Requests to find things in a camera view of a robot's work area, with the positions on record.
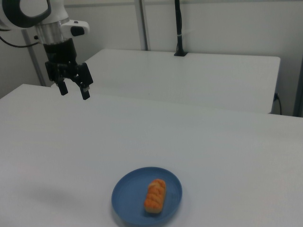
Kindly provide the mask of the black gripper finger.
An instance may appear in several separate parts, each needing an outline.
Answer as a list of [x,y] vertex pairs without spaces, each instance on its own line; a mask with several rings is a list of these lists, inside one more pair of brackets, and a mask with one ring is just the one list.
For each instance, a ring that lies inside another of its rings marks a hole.
[[64,82],[64,68],[61,65],[50,61],[47,61],[45,63],[45,67],[49,80],[54,82],[58,86],[62,96],[66,95],[68,93],[68,90]]
[[72,65],[71,80],[80,88],[83,100],[90,98],[89,86],[93,83],[93,79],[86,63]]

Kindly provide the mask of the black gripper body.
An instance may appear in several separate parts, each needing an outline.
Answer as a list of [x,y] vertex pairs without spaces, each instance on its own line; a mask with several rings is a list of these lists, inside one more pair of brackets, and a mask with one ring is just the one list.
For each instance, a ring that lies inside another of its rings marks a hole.
[[70,38],[58,44],[43,44],[48,61],[45,63],[49,79],[55,79],[57,66],[63,66],[67,69],[68,78],[76,75],[76,57],[77,53],[74,42]]

